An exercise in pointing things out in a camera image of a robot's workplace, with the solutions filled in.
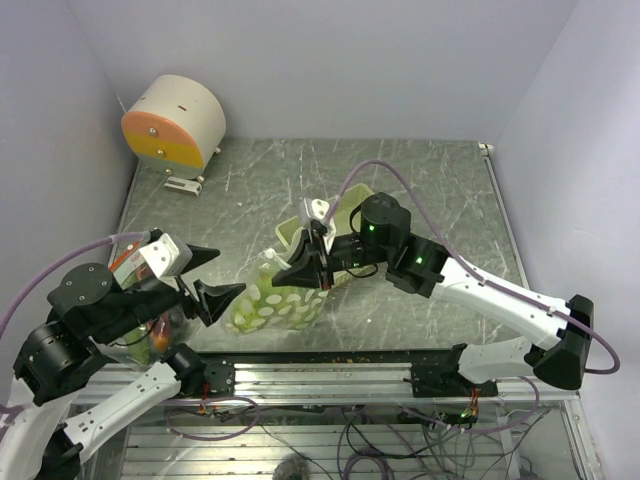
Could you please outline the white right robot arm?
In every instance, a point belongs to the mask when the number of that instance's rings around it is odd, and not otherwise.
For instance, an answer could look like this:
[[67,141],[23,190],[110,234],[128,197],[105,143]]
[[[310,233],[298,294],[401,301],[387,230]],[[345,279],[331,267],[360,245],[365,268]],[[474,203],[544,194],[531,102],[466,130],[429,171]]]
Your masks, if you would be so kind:
[[591,345],[591,300],[541,295],[456,259],[443,245],[412,233],[410,212],[385,193],[357,207],[360,227],[350,234],[336,233],[329,208],[320,199],[303,200],[303,231],[273,286],[329,290],[338,272],[383,265],[395,288],[471,308],[519,334],[488,345],[454,346],[447,366],[414,379],[415,386],[432,395],[444,388],[459,396],[491,380],[533,376],[562,390],[581,387]]

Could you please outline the pale green perforated basket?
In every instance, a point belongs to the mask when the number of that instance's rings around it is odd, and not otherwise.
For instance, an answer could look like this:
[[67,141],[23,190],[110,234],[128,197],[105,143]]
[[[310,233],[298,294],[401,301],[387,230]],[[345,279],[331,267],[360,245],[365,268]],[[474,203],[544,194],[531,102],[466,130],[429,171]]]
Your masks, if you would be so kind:
[[[374,192],[371,188],[364,184],[356,184],[348,188],[334,214],[333,220],[336,226],[336,234],[337,236],[347,235],[353,233],[351,226],[356,228],[356,230],[360,227],[360,215],[359,213],[354,215],[353,221],[350,223],[350,215],[352,211],[358,207],[366,198],[372,196]],[[299,231],[302,228],[302,224],[297,216],[291,217],[284,222],[276,225],[275,233],[278,237],[280,243],[285,248],[285,250],[291,250],[292,246],[295,247],[295,244],[299,237]],[[359,267],[352,268],[350,271],[357,275],[358,277],[365,276],[368,274],[373,274],[375,272],[374,266],[367,267]],[[348,272],[336,272],[334,274],[334,286],[341,287],[342,285],[355,280],[356,277],[349,274]]]

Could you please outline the clear bag white dots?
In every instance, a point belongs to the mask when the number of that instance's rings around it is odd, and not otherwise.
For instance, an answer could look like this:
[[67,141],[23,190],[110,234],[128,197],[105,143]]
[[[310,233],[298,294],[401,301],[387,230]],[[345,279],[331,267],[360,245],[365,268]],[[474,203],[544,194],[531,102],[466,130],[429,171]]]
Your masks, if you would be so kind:
[[[272,285],[273,276],[285,266],[288,266],[288,263],[281,254],[272,248],[266,249],[257,257],[251,276],[246,281],[246,288],[250,284],[255,284],[261,291],[265,306],[259,313],[267,314],[273,310],[273,313],[268,316],[268,325],[259,330],[269,328],[304,330],[313,325],[323,311],[328,296],[327,291],[299,287],[274,287]],[[239,334],[230,328],[230,306],[225,312],[223,327],[236,335],[251,334]]]

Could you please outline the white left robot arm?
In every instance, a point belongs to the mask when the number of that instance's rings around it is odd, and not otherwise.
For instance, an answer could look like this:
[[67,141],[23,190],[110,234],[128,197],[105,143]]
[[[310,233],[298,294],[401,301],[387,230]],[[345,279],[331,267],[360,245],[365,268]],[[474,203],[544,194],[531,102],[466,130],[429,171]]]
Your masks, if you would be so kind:
[[184,283],[181,275],[218,257],[217,249],[163,235],[140,252],[152,269],[148,286],[124,290],[107,266],[88,263],[69,271],[49,293],[49,316],[23,343],[9,401],[1,409],[2,478],[73,479],[133,420],[176,396],[192,397],[206,385],[204,362],[180,343],[99,405],[64,417],[91,377],[109,362],[101,346],[174,307],[211,325],[245,288],[242,283]]

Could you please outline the green leafy vegetable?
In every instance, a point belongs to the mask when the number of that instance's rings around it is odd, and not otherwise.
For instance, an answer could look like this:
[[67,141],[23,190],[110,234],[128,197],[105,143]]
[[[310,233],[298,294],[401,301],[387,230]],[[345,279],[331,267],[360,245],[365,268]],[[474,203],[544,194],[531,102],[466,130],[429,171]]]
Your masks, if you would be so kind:
[[151,361],[150,329],[146,325],[127,334],[123,340],[128,358],[137,365],[146,366]]

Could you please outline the red meat slab orange rind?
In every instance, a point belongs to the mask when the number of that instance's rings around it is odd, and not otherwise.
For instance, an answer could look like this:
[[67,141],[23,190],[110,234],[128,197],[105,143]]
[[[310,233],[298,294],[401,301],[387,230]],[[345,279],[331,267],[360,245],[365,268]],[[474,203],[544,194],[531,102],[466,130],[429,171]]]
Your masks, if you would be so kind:
[[151,347],[157,353],[164,353],[170,346],[171,332],[170,321],[167,314],[163,314],[151,323],[150,329]]

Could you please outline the small green cabbage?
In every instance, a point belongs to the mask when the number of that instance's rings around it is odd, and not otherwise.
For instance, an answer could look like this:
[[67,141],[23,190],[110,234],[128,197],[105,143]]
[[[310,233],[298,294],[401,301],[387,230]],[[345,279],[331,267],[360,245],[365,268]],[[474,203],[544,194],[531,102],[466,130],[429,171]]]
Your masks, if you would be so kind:
[[260,314],[265,306],[261,291],[255,284],[250,284],[246,290],[234,300],[229,309],[230,328],[239,333],[252,333],[268,325],[268,316],[273,313]]

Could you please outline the clear bag orange zipper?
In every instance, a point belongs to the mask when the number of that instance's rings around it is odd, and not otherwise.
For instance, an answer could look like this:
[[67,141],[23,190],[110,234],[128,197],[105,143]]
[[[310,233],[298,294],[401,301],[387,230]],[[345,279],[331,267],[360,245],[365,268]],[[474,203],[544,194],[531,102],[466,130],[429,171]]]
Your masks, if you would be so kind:
[[139,253],[142,246],[140,241],[129,244],[110,265],[110,271],[123,291],[125,305],[115,320],[115,325],[103,334],[107,352],[136,368],[144,366],[132,362],[123,345],[124,337],[133,330],[146,325],[150,329],[151,323],[158,317],[163,314],[169,316],[170,346],[162,354],[151,347],[152,357],[148,365],[160,359],[171,347],[189,340],[194,332],[192,322],[175,301],[175,295],[169,291],[169,286],[156,279],[144,262]]

